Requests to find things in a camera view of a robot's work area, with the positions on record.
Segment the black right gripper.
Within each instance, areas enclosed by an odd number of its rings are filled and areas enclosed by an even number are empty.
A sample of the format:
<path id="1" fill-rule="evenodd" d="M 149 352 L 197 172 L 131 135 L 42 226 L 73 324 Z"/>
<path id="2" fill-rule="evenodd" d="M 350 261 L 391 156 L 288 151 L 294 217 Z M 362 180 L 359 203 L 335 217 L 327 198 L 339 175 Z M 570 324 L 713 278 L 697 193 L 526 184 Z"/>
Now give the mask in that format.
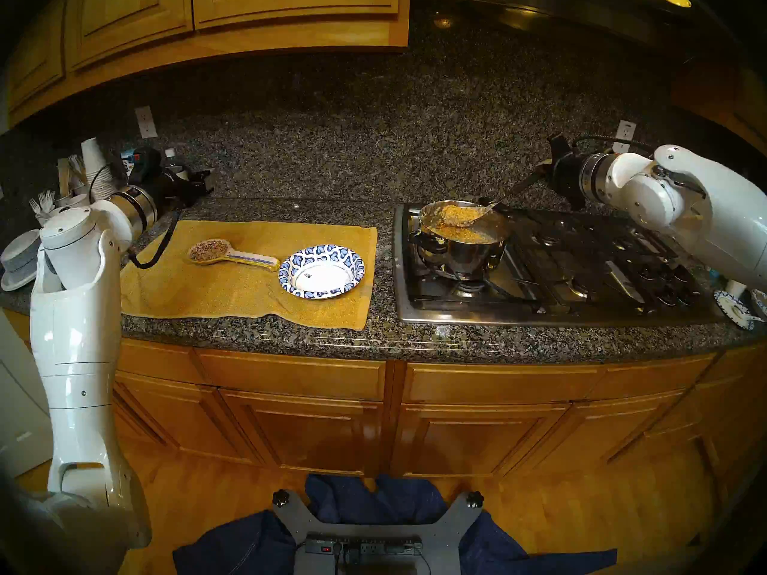
<path id="1" fill-rule="evenodd" d="M 580 175 L 587 154 L 583 154 L 575 142 L 568 142 L 562 133 L 548 136 L 551 158 L 536 165 L 541 180 L 548 181 L 548 187 L 564 198 L 571 211 L 579 212 L 586 205 L 581 192 Z"/>

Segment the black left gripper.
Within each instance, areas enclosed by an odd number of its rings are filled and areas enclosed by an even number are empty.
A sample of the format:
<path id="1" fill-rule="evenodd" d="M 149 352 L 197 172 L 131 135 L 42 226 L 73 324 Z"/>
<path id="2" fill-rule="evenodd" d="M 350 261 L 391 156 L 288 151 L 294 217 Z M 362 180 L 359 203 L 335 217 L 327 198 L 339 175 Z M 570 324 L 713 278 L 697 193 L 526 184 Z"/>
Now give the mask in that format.
<path id="1" fill-rule="evenodd" d="M 198 195 L 211 195 L 216 182 L 214 169 L 193 172 L 190 182 L 168 167 L 159 167 L 147 176 L 147 193 L 157 212 L 168 212 L 178 205 L 182 208 L 194 205 Z"/>

